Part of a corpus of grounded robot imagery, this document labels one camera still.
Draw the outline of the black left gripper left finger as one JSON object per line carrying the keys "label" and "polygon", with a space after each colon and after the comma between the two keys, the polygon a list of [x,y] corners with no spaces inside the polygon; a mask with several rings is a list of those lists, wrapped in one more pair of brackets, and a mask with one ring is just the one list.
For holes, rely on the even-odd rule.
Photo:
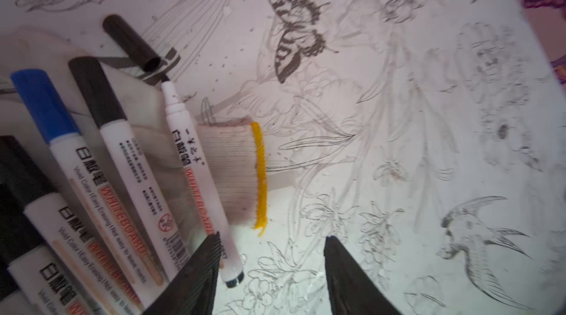
{"label": "black left gripper left finger", "polygon": [[211,314],[214,308],[221,258],[221,239],[208,235],[148,314]]}

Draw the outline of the black pen cap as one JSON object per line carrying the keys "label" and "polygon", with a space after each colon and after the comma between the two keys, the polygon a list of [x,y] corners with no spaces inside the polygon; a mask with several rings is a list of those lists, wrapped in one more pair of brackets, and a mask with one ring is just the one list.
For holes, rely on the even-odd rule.
{"label": "black pen cap", "polygon": [[103,30],[141,70],[151,73],[159,68],[161,57],[121,16],[104,18]]}

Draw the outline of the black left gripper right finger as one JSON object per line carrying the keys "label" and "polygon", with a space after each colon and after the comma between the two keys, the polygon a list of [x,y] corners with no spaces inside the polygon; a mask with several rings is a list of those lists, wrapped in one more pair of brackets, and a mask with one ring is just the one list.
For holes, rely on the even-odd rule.
{"label": "black left gripper right finger", "polygon": [[326,238],[324,258],[332,314],[399,315],[334,235]]}

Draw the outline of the white marker red label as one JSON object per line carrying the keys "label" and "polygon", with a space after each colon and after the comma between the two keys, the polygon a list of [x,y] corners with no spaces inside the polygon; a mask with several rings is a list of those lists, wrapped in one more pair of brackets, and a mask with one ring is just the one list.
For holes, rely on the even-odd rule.
{"label": "white marker red label", "polygon": [[166,288],[166,280],[94,149],[83,139],[46,72],[19,70],[10,79],[106,247],[148,308]]}

